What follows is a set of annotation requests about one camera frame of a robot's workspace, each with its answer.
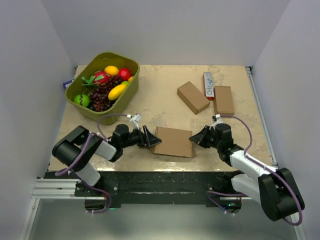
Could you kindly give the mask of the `brown cardboard box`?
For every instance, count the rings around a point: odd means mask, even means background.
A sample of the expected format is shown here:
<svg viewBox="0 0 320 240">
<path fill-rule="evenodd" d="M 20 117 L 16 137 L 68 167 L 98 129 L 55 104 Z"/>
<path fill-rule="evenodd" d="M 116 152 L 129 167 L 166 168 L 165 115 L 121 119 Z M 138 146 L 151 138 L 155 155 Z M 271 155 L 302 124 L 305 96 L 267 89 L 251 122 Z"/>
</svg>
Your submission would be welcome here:
<svg viewBox="0 0 320 240">
<path fill-rule="evenodd" d="M 157 126 L 155 136 L 161 139 L 161 143 L 150 148 L 153 154 L 184 158 L 194 157 L 193 145 L 189 140 L 192 131 Z"/>
</svg>

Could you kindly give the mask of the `green plastic basket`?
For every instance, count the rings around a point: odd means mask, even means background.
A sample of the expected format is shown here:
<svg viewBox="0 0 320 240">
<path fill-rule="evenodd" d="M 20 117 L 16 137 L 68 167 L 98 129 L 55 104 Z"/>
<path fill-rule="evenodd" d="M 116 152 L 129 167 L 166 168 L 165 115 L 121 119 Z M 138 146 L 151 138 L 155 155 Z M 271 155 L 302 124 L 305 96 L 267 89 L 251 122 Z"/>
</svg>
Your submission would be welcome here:
<svg viewBox="0 0 320 240">
<path fill-rule="evenodd" d="M 139 87 L 139 64 L 129 58 L 103 52 L 97 55 L 65 91 L 69 103 L 84 116 L 102 125 L 112 125 Z"/>
</svg>

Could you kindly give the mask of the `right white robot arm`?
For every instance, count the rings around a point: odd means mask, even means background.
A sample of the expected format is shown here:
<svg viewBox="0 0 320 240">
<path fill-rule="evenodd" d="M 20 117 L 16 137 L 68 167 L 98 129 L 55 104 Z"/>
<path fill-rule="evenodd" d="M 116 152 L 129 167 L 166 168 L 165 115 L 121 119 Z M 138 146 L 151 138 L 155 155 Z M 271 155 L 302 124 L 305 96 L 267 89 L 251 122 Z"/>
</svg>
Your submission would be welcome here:
<svg viewBox="0 0 320 240">
<path fill-rule="evenodd" d="M 274 222 L 298 214 L 294 225 L 302 223 L 305 203 L 291 171 L 271 167 L 247 154 L 244 148 L 234 143 L 230 125 L 206 125 L 189 140 L 202 148 L 216 149 L 223 162 L 240 171 L 223 183 L 222 189 L 227 196 L 244 194 L 252 198 Z"/>
</svg>

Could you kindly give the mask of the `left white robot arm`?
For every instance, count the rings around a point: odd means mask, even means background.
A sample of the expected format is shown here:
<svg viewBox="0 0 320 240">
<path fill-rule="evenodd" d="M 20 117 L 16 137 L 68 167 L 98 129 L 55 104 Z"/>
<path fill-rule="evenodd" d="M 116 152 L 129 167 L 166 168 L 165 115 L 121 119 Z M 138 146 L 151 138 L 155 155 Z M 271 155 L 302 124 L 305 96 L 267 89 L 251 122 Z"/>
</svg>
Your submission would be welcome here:
<svg viewBox="0 0 320 240">
<path fill-rule="evenodd" d="M 108 139 L 103 139 L 80 125 L 53 147 L 53 157 L 66 166 L 55 175 L 59 177 L 73 171 L 86 183 L 85 189 L 88 193 L 99 196 L 104 190 L 104 184 L 100 181 L 100 173 L 90 163 L 93 155 L 114 163 L 123 155 L 124 148 L 135 145 L 150 148 L 161 142 L 145 125 L 142 129 L 135 128 L 130 131 L 126 124 L 119 124 Z"/>
</svg>

